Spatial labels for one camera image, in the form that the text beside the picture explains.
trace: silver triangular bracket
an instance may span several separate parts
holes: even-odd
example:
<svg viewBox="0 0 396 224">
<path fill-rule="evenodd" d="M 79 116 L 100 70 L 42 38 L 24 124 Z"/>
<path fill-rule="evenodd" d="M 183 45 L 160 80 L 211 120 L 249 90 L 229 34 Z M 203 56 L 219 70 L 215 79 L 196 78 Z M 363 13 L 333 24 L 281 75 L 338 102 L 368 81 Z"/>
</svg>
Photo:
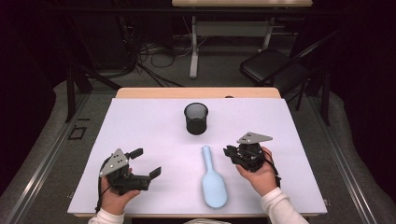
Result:
<svg viewBox="0 0 396 224">
<path fill-rule="evenodd" d="M 265 141 L 271 141 L 273 140 L 273 137 L 271 136 L 266 136 L 258 133 L 246 133 L 244 136 L 239 138 L 238 141 L 236 141 L 239 144 L 256 144 L 260 142 L 265 142 Z"/>
<path fill-rule="evenodd" d="M 108 175 L 126 165 L 128 165 L 128 159 L 121 149 L 118 148 L 114 153 L 111 154 L 110 159 L 100 171 L 99 176 Z"/>
</svg>

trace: white sleeve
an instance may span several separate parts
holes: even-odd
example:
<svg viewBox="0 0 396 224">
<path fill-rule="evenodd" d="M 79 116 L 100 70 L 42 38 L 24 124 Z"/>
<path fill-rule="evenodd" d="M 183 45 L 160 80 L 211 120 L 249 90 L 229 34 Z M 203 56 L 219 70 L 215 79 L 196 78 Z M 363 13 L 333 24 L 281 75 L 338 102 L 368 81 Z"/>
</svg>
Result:
<svg viewBox="0 0 396 224">
<path fill-rule="evenodd" d="M 273 189 L 261 198 L 262 209 L 273 224 L 308 223 L 291 204 L 280 188 Z"/>
<path fill-rule="evenodd" d="M 109 214 L 104 209 L 100 209 L 95 217 L 91 218 L 88 224 L 122 224 L 125 214 L 115 216 Z"/>
</svg>

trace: light blue hairbrush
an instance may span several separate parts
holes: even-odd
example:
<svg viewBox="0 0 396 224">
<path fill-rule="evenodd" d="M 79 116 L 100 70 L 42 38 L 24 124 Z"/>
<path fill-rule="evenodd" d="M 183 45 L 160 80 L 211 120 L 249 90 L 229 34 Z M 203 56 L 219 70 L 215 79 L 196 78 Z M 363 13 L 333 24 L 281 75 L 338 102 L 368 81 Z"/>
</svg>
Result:
<svg viewBox="0 0 396 224">
<path fill-rule="evenodd" d="M 211 208 L 220 209 L 227 202 L 227 190 L 224 180 L 219 173 L 213 169 L 210 147 L 202 147 L 206 164 L 206 174 L 202 179 L 205 202 Z"/>
</svg>

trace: chair seat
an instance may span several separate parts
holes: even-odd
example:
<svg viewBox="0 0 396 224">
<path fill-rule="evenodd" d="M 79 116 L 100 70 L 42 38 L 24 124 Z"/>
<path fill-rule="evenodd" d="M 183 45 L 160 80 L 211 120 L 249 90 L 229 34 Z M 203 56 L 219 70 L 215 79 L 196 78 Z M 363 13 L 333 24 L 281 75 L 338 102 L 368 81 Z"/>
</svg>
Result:
<svg viewBox="0 0 396 224">
<path fill-rule="evenodd" d="M 265 49 L 259 54 L 243 61 L 240 72 L 255 83 L 260 83 L 271 76 L 282 65 L 288 63 L 290 58 L 276 49 Z M 274 87 L 282 95 L 302 83 L 309 74 L 309 70 L 296 63 L 280 74 L 276 75 Z"/>
</svg>

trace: person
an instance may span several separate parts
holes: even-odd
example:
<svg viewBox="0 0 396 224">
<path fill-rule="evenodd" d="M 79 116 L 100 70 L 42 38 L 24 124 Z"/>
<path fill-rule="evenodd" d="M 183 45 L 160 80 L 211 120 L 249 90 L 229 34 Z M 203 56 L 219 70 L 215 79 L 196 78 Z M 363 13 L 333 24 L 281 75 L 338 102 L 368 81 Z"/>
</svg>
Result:
<svg viewBox="0 0 396 224">
<path fill-rule="evenodd" d="M 272 152 L 262 147 L 265 159 L 272 161 Z M 265 162 L 255 173 L 245 170 L 241 165 L 236 165 L 239 174 L 248 180 L 251 186 L 261 196 L 262 210 L 268 214 L 274 224 L 300 224 L 308 223 L 291 204 L 290 198 L 276 185 L 275 172 L 272 166 Z M 106 177 L 102 178 L 102 189 L 109 187 Z M 89 224 L 121 224 L 124 220 L 125 205 L 137 196 L 138 190 L 131 190 L 120 196 L 112 188 L 103 193 L 102 207 L 98 214 L 91 218 Z M 194 219 L 192 223 L 222 223 L 210 219 Z"/>
</svg>

